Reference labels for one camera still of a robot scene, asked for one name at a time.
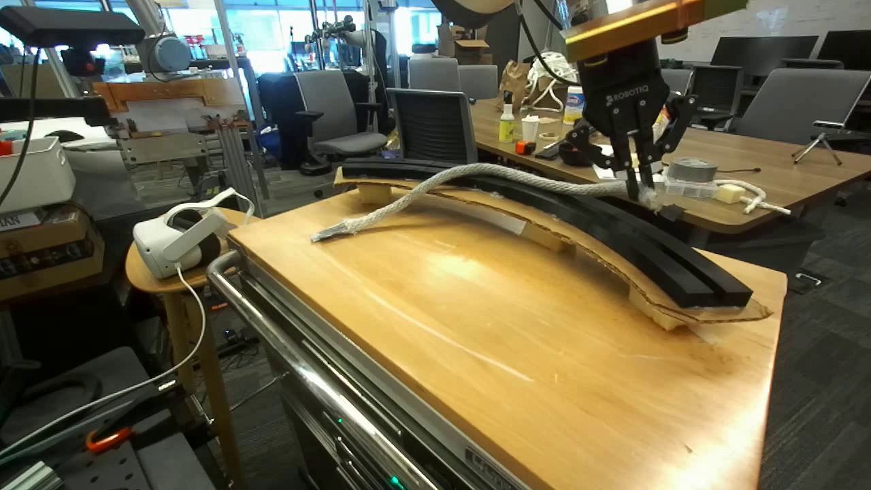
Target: computer monitor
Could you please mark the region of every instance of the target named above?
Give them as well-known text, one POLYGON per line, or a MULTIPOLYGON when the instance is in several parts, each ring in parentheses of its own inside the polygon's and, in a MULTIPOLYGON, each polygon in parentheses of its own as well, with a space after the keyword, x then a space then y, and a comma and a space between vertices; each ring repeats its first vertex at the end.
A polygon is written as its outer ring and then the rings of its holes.
POLYGON ((462 89, 387 89, 394 107, 402 157, 412 161, 480 161, 467 97, 462 89))
POLYGON ((740 65, 749 84, 763 82, 783 57, 812 57, 817 36, 763 36, 733 39, 716 44, 710 65, 740 65))
POLYGON ((829 29, 817 57, 840 59, 850 70, 871 70, 871 29, 829 29))

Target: wooden stool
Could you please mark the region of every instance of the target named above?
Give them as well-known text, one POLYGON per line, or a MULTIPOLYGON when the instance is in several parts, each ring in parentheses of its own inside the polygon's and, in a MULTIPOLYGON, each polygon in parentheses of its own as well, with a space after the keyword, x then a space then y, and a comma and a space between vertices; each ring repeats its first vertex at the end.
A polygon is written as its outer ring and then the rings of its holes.
MULTIPOLYGON (((221 212, 229 224, 256 221, 256 218, 247 218, 235 210, 221 210, 221 212)), ((133 289, 161 300, 163 314, 165 314, 165 336, 172 344, 172 357, 173 357, 173 363, 180 363, 194 348, 194 344, 198 338, 202 319, 198 319, 195 300, 191 296, 191 292, 186 289, 182 280, 176 280, 176 277, 157 280, 146 269, 137 244, 127 247, 124 276, 133 289)), ((205 267, 186 269, 186 280, 194 289, 198 289, 207 282, 207 269, 205 267)), ((216 336, 205 333, 205 344, 202 344, 198 355, 194 357, 194 363, 187 363, 186 368, 176 370, 176 378, 187 391, 194 391, 194 365, 198 365, 198 374, 205 378, 205 390, 209 397, 216 436, 221 440, 227 476, 232 478, 235 487, 244 487, 240 446, 237 446, 237 436, 235 436, 235 424, 232 424, 232 414, 229 414, 229 402, 227 402, 227 390, 222 390, 222 375, 221 375, 221 365, 218 365, 216 336)))

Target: floor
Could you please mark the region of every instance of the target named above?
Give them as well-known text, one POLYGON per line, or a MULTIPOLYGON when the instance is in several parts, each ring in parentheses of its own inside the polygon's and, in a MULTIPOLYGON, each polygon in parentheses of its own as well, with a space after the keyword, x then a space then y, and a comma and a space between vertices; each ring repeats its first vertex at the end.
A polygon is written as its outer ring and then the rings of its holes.
MULTIPOLYGON (((278 190, 270 202, 278 212, 308 197, 278 190)), ((795 282, 787 296, 760 487, 859 490, 871 487, 871 190, 820 204, 806 218, 824 229, 824 239, 802 269, 824 282, 795 282)), ((289 461, 300 461, 278 390, 261 390, 270 378, 261 355, 227 370, 232 401, 259 391, 235 408, 247 487, 256 490, 289 487, 289 461)))

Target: desk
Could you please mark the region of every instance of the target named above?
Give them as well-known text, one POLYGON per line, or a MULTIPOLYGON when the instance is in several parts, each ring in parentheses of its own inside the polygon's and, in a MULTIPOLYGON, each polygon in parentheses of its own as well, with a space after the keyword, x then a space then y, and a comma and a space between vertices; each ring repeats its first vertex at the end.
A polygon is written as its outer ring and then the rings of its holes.
MULTIPOLYGON (((270 346, 296 352, 289 344, 303 336, 293 370, 344 370, 340 391, 357 387, 367 414, 393 421, 393 443, 431 432, 491 481, 476 487, 503 487, 497 469, 519 478, 512 487, 756 487, 783 276, 716 255, 774 315, 663 333, 595 267, 443 210, 412 208, 359 238, 310 243, 365 210, 344 194, 237 229, 232 243, 251 269, 243 285, 261 282, 243 292, 276 321, 270 346)), ((305 424, 327 427, 325 417, 312 408, 305 424)), ((350 432, 354 419, 331 417, 350 432)))
MULTIPOLYGON (((235 212, 235 210, 222 210, 222 218, 229 224, 244 224, 247 216, 235 212)), ((194 296, 187 295, 187 289, 176 280, 176 277, 152 277, 152 273, 146 269, 141 254, 137 244, 127 247, 127 262, 124 262, 124 273, 133 289, 152 295, 161 300, 163 314, 165 314, 165 336, 172 344, 172 357, 173 363, 186 359, 186 355, 191 352, 191 346, 195 344, 198 336, 198 307, 194 303, 194 296)), ((205 269, 187 269, 186 280, 198 289, 207 282, 205 269)), ((222 375, 221 375, 221 365, 218 365, 218 348, 216 348, 216 336, 207 333, 205 344, 198 348, 198 355, 194 357, 194 363, 187 363, 186 368, 180 368, 176 378, 180 383, 194 391, 194 365, 198 365, 207 397, 209 397, 209 408, 216 417, 216 436, 221 440, 221 455, 227 463, 227 476, 235 481, 235 487, 244 487, 243 478, 243 463, 240 463, 240 449, 237 449, 237 436, 235 436, 235 424, 232 424, 232 414, 229 414, 229 402, 227 402, 227 390, 222 390, 222 375)))
MULTIPOLYGON (((544 122, 541 131, 550 131, 559 137, 567 131, 559 122, 559 116, 544 116, 544 120, 550 122, 544 122)), ((590 165, 567 165, 561 161, 515 156, 515 146, 497 142, 496 137, 496 126, 497 126, 496 101, 474 104, 470 122, 474 122, 474 137, 480 150, 493 152, 506 164, 526 165, 559 180, 575 180, 575 182, 595 180, 590 165)), ((835 165, 835 161, 824 150, 817 150, 795 165, 793 164, 795 150, 798 145, 688 127, 678 152, 667 152, 663 164, 688 161, 688 157, 707 161, 719 165, 719 176, 749 180, 765 189, 774 204, 780 204, 790 210, 801 210, 806 204, 813 204, 817 198, 832 197, 838 189, 871 174, 871 156, 838 152, 844 165, 835 165)), ((682 198, 682 197, 667 197, 663 202, 682 208, 688 227, 696 227, 714 235, 744 235, 775 218, 775 212, 767 212, 767 210, 756 210, 745 216, 737 204, 700 202, 700 198, 682 198)))

